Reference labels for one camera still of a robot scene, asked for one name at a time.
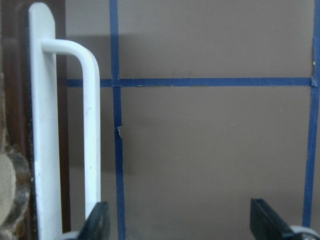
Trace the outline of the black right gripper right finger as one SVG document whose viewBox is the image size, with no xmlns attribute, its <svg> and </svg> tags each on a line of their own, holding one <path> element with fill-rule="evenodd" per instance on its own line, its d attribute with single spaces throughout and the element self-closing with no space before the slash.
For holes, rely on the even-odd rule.
<svg viewBox="0 0 320 240">
<path fill-rule="evenodd" d="M 255 240 L 293 240 L 294 232 L 262 199 L 250 200 L 250 231 Z"/>
</svg>

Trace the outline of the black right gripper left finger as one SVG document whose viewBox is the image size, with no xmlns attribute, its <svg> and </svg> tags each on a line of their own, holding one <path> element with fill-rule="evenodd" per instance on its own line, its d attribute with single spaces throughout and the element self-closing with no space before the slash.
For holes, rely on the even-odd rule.
<svg viewBox="0 0 320 240">
<path fill-rule="evenodd" d="M 110 211 L 106 201 L 97 202 L 79 232 L 78 240 L 108 240 L 110 238 Z"/>
</svg>

